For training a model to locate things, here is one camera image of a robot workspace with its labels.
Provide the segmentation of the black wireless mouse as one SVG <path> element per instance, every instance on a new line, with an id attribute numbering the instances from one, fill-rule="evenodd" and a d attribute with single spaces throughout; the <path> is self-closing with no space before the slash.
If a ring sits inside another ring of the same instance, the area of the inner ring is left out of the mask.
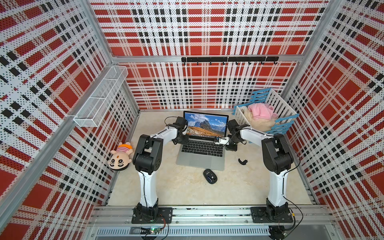
<path id="1" fill-rule="evenodd" d="M 215 184 L 218 180 L 217 175 L 210 169 L 205 169 L 203 172 L 203 176 L 211 185 Z"/>

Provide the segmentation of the black mouse battery cover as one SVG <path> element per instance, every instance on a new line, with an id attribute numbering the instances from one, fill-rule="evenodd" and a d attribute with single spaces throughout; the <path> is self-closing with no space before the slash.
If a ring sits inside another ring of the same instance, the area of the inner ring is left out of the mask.
<path id="1" fill-rule="evenodd" d="M 243 166 L 245 166 L 247 163 L 248 163 L 248 160 L 241 160 L 241 159 L 238 159 L 238 162 L 241 164 L 241 165 L 243 165 Z"/>

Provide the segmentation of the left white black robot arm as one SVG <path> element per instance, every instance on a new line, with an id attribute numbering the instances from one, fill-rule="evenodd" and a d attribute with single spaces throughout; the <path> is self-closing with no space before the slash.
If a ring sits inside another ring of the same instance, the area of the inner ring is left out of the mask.
<path id="1" fill-rule="evenodd" d="M 152 135 L 141 135 L 133 158 L 133 165 L 140 177 L 141 199 L 133 210 L 132 224 L 152 224 L 172 221 L 172 208 L 160 208 L 156 190 L 157 170 L 163 156 L 163 146 L 169 142 L 185 145 L 188 121 L 176 117 L 173 124 L 167 124 L 163 130 Z"/>

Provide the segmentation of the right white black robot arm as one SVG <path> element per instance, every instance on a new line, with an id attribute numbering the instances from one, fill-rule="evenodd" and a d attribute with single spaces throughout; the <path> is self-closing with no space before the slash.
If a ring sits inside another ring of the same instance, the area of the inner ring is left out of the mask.
<path id="1" fill-rule="evenodd" d="M 269 135 L 259 132 L 249 125 L 239 125 L 236 120 L 227 123 L 230 132 L 226 150 L 237 151 L 238 143 L 248 141 L 262 148 L 263 163 L 270 172 L 270 189 L 265 207 L 251 208 L 255 223 L 292 223 L 286 199 L 287 176 L 294 162 L 294 156 L 284 135 Z"/>

